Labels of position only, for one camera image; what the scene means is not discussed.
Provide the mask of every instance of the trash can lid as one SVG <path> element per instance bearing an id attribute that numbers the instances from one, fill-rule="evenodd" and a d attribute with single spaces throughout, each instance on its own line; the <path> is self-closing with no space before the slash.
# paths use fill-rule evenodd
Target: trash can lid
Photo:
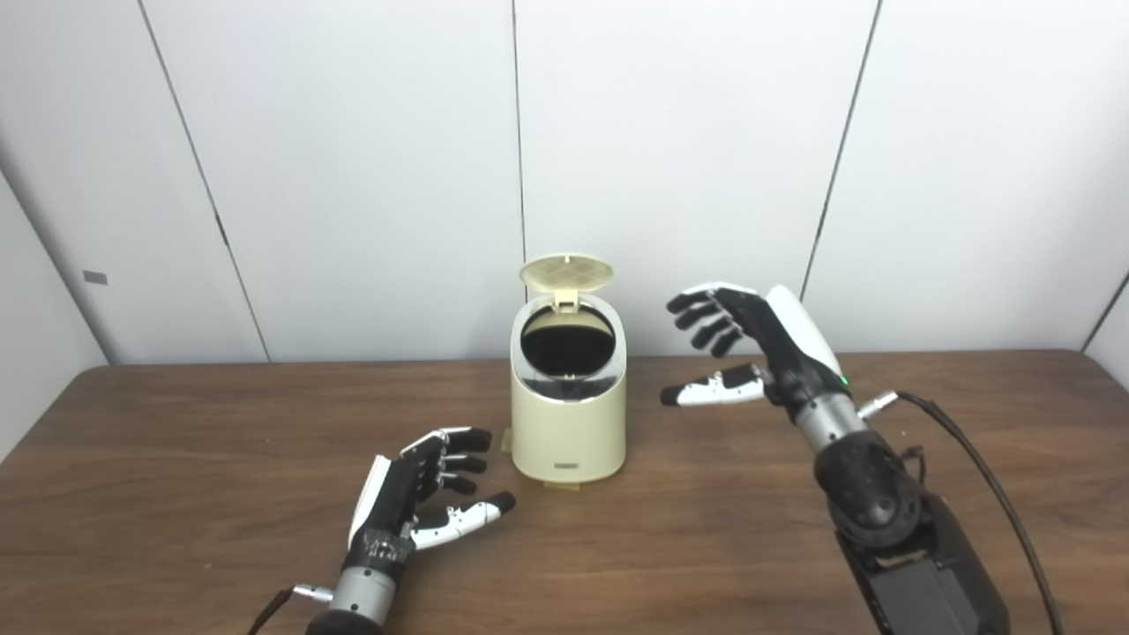
<path id="1" fill-rule="evenodd" d="M 592 255 L 554 253 L 522 268 L 522 281 L 533 290 L 553 294 L 558 311 L 575 313 L 577 293 L 594 292 L 614 276 L 612 267 Z"/>

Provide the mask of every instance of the wooden table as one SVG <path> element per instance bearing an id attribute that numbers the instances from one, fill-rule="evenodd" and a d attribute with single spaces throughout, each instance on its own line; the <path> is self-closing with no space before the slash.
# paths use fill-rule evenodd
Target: wooden table
<path id="1" fill-rule="evenodd" d="M 938 401 L 1012 495 L 1074 635 L 1129 633 L 1129 394 L 1066 351 L 844 355 L 860 400 Z M 517 508 L 413 558 L 391 635 L 872 635 L 812 456 L 767 403 L 658 405 L 709 358 L 630 363 L 629 456 L 579 492 L 497 449 L 483 495 Z M 432 428 L 508 426 L 504 362 L 123 366 L 88 372 L 0 466 L 0 632 L 245 633 L 297 582 L 332 585 L 375 453 Z M 1047 633 L 1026 563 L 969 460 L 908 405 L 1016 635 Z M 300 634 L 296 598 L 264 633 Z"/>

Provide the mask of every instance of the white wall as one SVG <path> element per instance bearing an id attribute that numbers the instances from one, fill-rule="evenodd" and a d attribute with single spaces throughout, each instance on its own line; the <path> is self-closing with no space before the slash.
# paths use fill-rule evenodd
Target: white wall
<path id="1" fill-rule="evenodd" d="M 275 360 L 501 357 L 509 0 L 147 0 Z"/>
<path id="2" fill-rule="evenodd" d="M 803 285 L 873 0 L 517 0 L 531 258 L 598 255 L 636 355 L 732 279 Z"/>
<path id="3" fill-rule="evenodd" d="M 263 360 L 252 307 L 279 360 L 504 356 L 560 250 L 615 267 L 632 354 L 688 353 L 679 289 L 804 286 L 875 1 L 145 8 L 250 305 L 139 3 L 0 5 L 0 167 L 121 362 Z M 1129 269 L 1126 24 L 884 2 L 805 298 L 833 346 L 1082 347 Z"/>
<path id="4" fill-rule="evenodd" d="M 1129 389 L 1129 294 L 1122 290 L 1102 328 L 1086 347 L 1086 355 Z"/>
<path id="5" fill-rule="evenodd" d="M 0 3 L 0 167 L 114 360 L 265 360 L 135 1 Z"/>
<path id="6" fill-rule="evenodd" d="M 833 347 L 1080 349 L 1129 269 L 1127 25 L 884 3 L 805 297 Z"/>
<path id="7" fill-rule="evenodd" d="M 75 375 L 106 363 L 0 175 L 0 460 Z"/>

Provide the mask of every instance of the trash can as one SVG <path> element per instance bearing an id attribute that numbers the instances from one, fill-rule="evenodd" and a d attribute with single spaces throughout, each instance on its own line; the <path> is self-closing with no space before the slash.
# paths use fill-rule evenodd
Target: trash can
<path id="1" fill-rule="evenodd" d="M 612 268 L 557 254 L 522 268 L 545 294 L 517 313 L 510 338 L 511 451 L 522 473 L 586 482 L 615 473 L 627 456 L 627 341 L 610 304 L 588 295 Z"/>

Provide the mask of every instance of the black cable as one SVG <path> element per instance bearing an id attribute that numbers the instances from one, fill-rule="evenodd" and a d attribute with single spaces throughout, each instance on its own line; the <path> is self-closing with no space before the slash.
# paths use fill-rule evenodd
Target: black cable
<path id="1" fill-rule="evenodd" d="M 969 453 L 972 462 L 975 463 L 977 469 L 980 470 L 980 475 L 984 477 L 988 481 L 988 487 L 991 488 L 992 494 L 996 495 L 996 499 L 999 501 L 1001 507 L 1004 507 L 1004 513 L 1007 514 L 1007 520 L 1012 523 L 1012 528 L 1015 529 L 1015 534 L 1019 538 L 1019 545 L 1023 546 L 1023 554 L 1027 557 L 1027 563 L 1031 565 L 1031 573 L 1035 576 L 1035 584 L 1039 585 L 1039 593 L 1043 597 L 1043 608 L 1047 609 L 1047 617 L 1051 623 L 1051 633 L 1054 635 L 1064 635 L 1062 630 L 1062 616 L 1059 615 L 1058 604 L 1054 603 L 1054 597 L 1051 594 L 1051 585 L 1047 582 L 1047 574 L 1043 573 L 1043 567 L 1039 564 L 1039 556 L 1035 555 L 1035 547 L 1031 543 L 1031 538 L 1027 537 L 1027 530 L 1023 528 L 1023 523 L 1019 521 L 1019 514 L 1012 506 L 1012 501 L 1004 493 L 1004 487 L 996 480 L 996 475 L 991 472 L 988 463 L 984 462 L 983 456 L 977 449 L 973 447 L 972 442 L 969 437 L 964 436 L 961 428 L 956 425 L 956 421 L 951 419 L 939 406 L 933 401 L 926 401 L 916 394 L 910 394 L 908 392 L 899 392 L 898 397 L 904 399 L 910 403 L 913 403 L 918 408 L 925 410 L 927 415 L 933 417 L 957 443 L 961 447 Z"/>
<path id="2" fill-rule="evenodd" d="M 259 617 L 255 618 L 255 621 L 252 623 L 251 630 L 247 630 L 247 635 L 255 635 L 255 633 L 259 633 L 259 629 L 262 628 L 264 624 L 266 624 L 266 620 L 270 619 L 272 615 L 274 615 L 274 611 L 279 610 L 279 608 L 282 604 L 285 604 L 286 601 L 289 600 L 290 595 L 292 594 L 294 594 L 292 588 L 279 591 L 274 595 L 274 598 L 266 603 L 266 606 L 263 608 L 263 611 L 259 614 Z"/>

